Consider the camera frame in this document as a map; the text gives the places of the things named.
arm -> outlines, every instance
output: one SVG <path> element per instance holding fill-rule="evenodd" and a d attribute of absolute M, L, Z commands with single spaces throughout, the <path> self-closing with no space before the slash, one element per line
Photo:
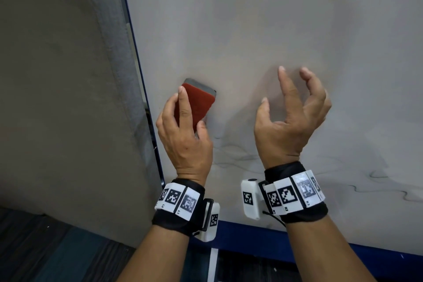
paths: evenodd
<path fill-rule="evenodd" d="M 179 126 L 174 117 L 177 101 Z M 198 138 L 195 137 L 191 106 L 184 87 L 180 86 L 178 93 L 168 99 L 156 126 L 178 178 L 204 186 L 212 166 L 213 143 L 203 121 L 198 122 Z M 189 237 L 180 232 L 153 225 L 117 282 L 179 281 L 188 241 Z"/>
<path fill-rule="evenodd" d="M 300 77 L 310 91 L 304 105 L 285 69 L 278 70 L 285 121 L 270 120 L 267 98 L 257 110 L 254 136 L 265 169 L 299 161 L 302 149 L 331 108 L 320 80 L 307 68 L 300 70 Z M 315 222 L 287 224 L 286 230 L 304 282 L 375 281 L 328 215 Z"/>

person's right hand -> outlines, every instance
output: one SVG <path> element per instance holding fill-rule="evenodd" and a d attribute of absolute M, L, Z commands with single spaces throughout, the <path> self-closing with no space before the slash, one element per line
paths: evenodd
<path fill-rule="evenodd" d="M 299 75 L 310 91 L 304 106 L 298 89 L 280 66 L 278 78 L 285 100 L 285 121 L 270 120 L 270 106 L 266 97 L 257 110 L 254 137 L 265 169 L 298 161 L 310 136 L 324 122 L 332 106 L 325 88 L 314 73 L 303 67 Z"/>

whiteboard surface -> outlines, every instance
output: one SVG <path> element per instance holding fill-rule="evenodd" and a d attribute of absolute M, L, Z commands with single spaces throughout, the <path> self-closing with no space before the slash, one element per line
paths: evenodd
<path fill-rule="evenodd" d="M 276 67 L 306 95 L 297 76 L 307 66 L 333 108 L 301 160 L 331 217 L 351 243 L 423 254 L 421 0 L 127 1 L 153 119 L 187 77 L 217 91 L 206 195 L 220 219 L 283 230 L 244 216 L 239 185 L 264 178 L 252 132 L 263 96 L 283 118 Z"/>

red eraser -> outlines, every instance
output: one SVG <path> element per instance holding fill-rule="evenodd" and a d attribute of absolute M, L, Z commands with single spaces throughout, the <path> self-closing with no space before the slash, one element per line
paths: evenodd
<path fill-rule="evenodd" d="M 193 113 L 193 129 L 197 131 L 197 123 L 202 120 L 216 99 L 216 91 L 194 79 L 187 78 L 182 86 L 188 94 L 189 104 Z M 179 103 L 175 106 L 175 119 L 179 126 Z"/>

teal carpet stripe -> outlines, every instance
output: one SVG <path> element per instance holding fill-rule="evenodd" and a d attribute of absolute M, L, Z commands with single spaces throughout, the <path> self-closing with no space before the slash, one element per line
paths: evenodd
<path fill-rule="evenodd" d="M 33 282 L 80 282 L 98 248 L 108 239 L 72 227 Z"/>

